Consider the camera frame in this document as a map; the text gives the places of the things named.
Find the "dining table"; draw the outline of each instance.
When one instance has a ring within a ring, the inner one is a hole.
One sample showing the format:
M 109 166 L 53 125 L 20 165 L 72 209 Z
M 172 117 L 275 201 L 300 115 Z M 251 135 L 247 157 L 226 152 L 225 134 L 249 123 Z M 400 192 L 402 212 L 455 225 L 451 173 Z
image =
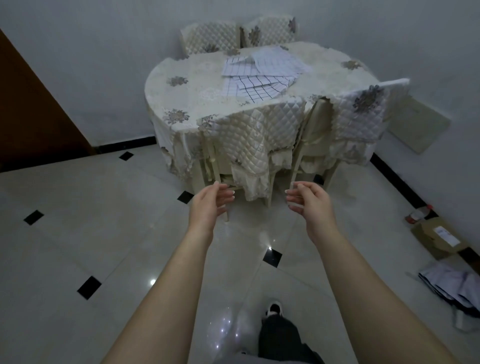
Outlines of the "dining table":
M 190 182 L 195 193 L 205 186 L 202 160 L 205 152 L 199 125 L 214 115 L 230 115 L 278 99 L 302 97 L 305 117 L 320 98 L 368 88 L 377 78 L 360 61 L 332 48 L 311 42 L 282 45 L 292 55 L 311 66 L 290 87 L 274 99 L 252 103 L 247 97 L 225 96 L 222 69 L 229 56 L 249 56 L 263 47 L 233 52 L 193 54 L 186 59 L 166 58 L 149 74 L 145 100 L 168 170 Z

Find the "plastic bottle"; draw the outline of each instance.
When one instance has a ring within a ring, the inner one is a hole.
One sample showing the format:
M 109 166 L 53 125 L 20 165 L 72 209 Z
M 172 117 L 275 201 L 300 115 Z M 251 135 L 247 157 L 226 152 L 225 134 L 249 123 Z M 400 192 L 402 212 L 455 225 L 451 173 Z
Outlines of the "plastic bottle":
M 417 208 L 414 210 L 410 215 L 405 217 L 405 220 L 409 224 L 415 224 L 417 221 L 422 220 L 424 217 L 426 217 L 428 214 L 430 214 L 430 211 L 433 210 L 432 205 L 427 205 L 424 207 Z

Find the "flattened cardboard package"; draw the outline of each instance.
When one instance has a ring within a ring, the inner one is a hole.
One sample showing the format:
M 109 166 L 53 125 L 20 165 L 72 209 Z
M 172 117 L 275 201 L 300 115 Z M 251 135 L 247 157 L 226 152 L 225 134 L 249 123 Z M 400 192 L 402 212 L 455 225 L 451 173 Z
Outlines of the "flattened cardboard package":
M 418 241 L 437 259 L 448 256 L 468 248 L 457 232 L 442 218 L 431 218 L 417 223 L 412 233 Z

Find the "person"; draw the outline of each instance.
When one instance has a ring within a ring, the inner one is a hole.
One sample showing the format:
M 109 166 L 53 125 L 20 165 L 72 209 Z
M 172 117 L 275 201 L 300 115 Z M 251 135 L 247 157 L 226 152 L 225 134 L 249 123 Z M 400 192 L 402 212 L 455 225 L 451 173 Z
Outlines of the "person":
M 306 220 L 308 236 L 323 261 L 359 363 L 458 363 L 342 236 L 330 197 L 319 185 L 295 182 L 286 193 L 287 201 L 297 204 L 288 207 Z M 187 363 L 216 218 L 233 200 L 233 191 L 218 182 L 195 195 L 183 240 L 103 363 Z M 264 363 L 268 359 L 322 363 L 301 343 L 279 303 L 266 312 L 259 356 L 237 354 L 225 363 Z

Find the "floor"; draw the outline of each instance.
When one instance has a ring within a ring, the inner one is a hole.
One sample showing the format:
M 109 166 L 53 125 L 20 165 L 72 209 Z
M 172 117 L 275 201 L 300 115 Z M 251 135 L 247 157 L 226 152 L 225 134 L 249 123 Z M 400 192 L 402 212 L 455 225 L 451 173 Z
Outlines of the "floor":
M 158 146 L 124 153 L 0 174 L 0 362 L 98 363 L 181 240 L 188 187 Z M 288 181 L 277 184 L 270 209 L 238 192 L 230 221 L 218 219 L 191 364 L 255 352 L 272 299 L 327 364 L 356 362 L 305 223 L 287 209 Z M 479 332 L 453 328 L 452 309 L 415 278 L 432 258 L 403 221 L 411 205 L 372 165 L 341 165 L 330 195 L 381 278 L 461 362 L 477 362 Z

